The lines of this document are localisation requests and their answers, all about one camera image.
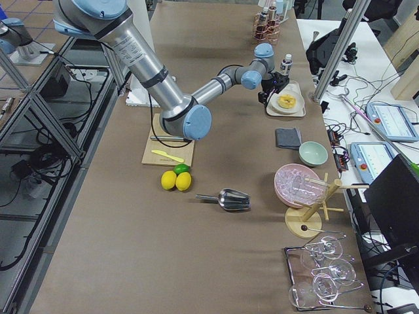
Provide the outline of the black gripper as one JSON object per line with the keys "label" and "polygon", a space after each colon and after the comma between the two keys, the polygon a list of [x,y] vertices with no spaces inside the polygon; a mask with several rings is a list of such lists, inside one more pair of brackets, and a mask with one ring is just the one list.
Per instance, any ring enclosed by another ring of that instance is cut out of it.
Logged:
{"label": "black gripper", "polygon": [[268,78],[265,78],[261,81],[262,92],[258,93],[258,102],[263,105],[268,105],[272,92],[280,95],[285,92],[285,89],[288,87],[289,77],[284,77],[280,75],[279,72],[270,73]]}

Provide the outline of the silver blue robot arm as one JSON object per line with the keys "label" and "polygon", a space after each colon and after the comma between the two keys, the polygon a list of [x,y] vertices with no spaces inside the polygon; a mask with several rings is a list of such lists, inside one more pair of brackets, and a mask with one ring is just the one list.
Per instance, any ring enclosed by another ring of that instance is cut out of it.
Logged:
{"label": "silver blue robot arm", "polygon": [[38,43],[18,18],[1,20],[1,51],[16,65],[41,65],[54,43]]}
{"label": "silver blue robot arm", "polygon": [[134,25],[126,1],[55,1],[54,24],[63,35],[95,39],[113,50],[160,105],[162,129],[190,141],[200,140],[211,129],[206,103],[236,84],[253,90],[276,74],[273,47],[261,43],[248,66],[228,67],[193,94],[186,94]]}

